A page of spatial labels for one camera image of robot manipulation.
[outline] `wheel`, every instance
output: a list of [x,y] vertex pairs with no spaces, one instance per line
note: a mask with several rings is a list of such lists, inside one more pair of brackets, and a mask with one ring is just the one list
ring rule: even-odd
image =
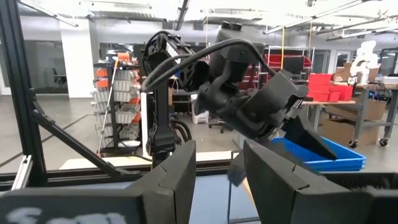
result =
[[379,144],[380,144],[381,146],[386,146],[386,145],[388,145],[388,139],[385,139],[385,138],[380,139],[380,140],[379,140]]
[[356,146],[357,146],[357,141],[350,141],[349,143],[348,143],[348,145],[351,147],[351,148],[353,148],[353,149],[355,149],[356,148]]

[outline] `door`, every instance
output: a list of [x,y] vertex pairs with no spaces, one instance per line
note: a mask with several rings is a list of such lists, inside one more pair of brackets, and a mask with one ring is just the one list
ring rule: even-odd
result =
[[336,57],[336,67],[344,67],[344,63],[351,61],[352,52],[349,50],[338,50]]
[[11,95],[2,44],[0,44],[0,95]]
[[330,50],[315,50],[313,58],[313,73],[327,73]]

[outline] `cardboard box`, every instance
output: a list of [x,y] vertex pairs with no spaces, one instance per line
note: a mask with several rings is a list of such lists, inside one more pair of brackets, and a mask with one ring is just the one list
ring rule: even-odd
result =
[[173,89],[169,88],[169,106],[173,105]]
[[[349,146],[353,140],[355,123],[344,119],[326,119],[323,121],[321,136],[343,146]],[[377,143],[379,127],[363,127],[359,134],[357,146],[367,146]]]
[[[348,81],[348,78],[351,74],[349,71],[351,69],[351,66],[352,66],[352,63],[347,62],[347,63],[344,63],[344,69],[342,69],[341,67],[336,68],[336,74],[334,76],[334,79],[336,77],[341,77],[343,79],[343,81]],[[380,67],[380,65],[377,68],[369,69],[369,78],[368,78],[369,82],[374,82],[377,75],[379,74],[379,67]],[[362,74],[358,73],[358,77],[357,77],[358,82],[361,80],[361,76],[362,76]]]
[[[357,103],[360,102],[359,98],[353,98],[353,100]],[[368,99],[368,105],[364,114],[364,119],[368,121],[379,121],[383,117],[385,110],[386,110],[385,101],[376,101]],[[358,110],[351,110],[343,108],[342,106],[338,105],[326,106],[326,112],[342,116],[343,118],[347,118],[353,121],[355,121],[358,116]]]

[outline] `concrete floor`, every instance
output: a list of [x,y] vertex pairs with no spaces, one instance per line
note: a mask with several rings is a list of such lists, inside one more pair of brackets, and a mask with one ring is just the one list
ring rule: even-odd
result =
[[[92,116],[93,109],[90,99],[72,99],[68,96],[39,96],[39,103],[44,111],[53,118],[57,124],[66,128],[67,132],[77,138],[93,151],[98,147],[98,137],[95,131],[96,120]],[[0,173],[16,172],[21,161],[22,152],[19,139],[17,122],[15,119],[12,99],[9,96],[0,96]],[[189,125],[193,139],[197,140],[197,151],[229,151],[236,149],[233,142],[235,132],[220,134],[219,128],[209,129],[205,124],[192,124],[190,117],[182,117]],[[44,156],[48,170],[59,169],[67,160],[82,158],[73,149],[70,149],[57,138],[51,138],[50,133],[40,128],[44,140]],[[357,152],[368,157],[365,170],[367,171],[398,171],[398,129],[392,133],[387,147],[364,146],[358,147]]]

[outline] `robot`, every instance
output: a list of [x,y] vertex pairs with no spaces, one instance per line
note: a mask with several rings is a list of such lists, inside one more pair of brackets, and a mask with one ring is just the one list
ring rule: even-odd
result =
[[351,75],[348,78],[348,84],[354,85],[355,83],[358,83],[358,73],[362,74],[359,84],[368,83],[369,69],[377,68],[378,57],[377,54],[373,53],[375,46],[376,41],[365,41],[356,51],[356,59],[349,70]]
[[[306,169],[303,162],[285,153],[283,145],[271,142],[274,133],[283,129],[285,138],[294,143],[325,159],[338,158],[298,109],[308,88],[294,85],[286,71],[269,69],[259,53],[263,46],[251,39],[241,25],[224,23],[218,42],[194,53],[179,36],[156,33],[141,60],[147,74],[142,91],[153,91],[155,98],[155,122],[147,145],[152,171],[125,189],[8,192],[0,197],[0,223],[189,223],[196,144],[190,140],[176,147],[167,114],[166,81],[177,71],[180,85],[198,92],[195,113],[209,110],[251,139],[233,161],[229,178],[239,185],[247,177],[262,223],[396,223],[395,190],[351,190],[336,183],[336,175]],[[209,65],[199,61],[208,54]],[[271,80],[260,90],[240,92],[237,83],[248,65],[258,61]]]

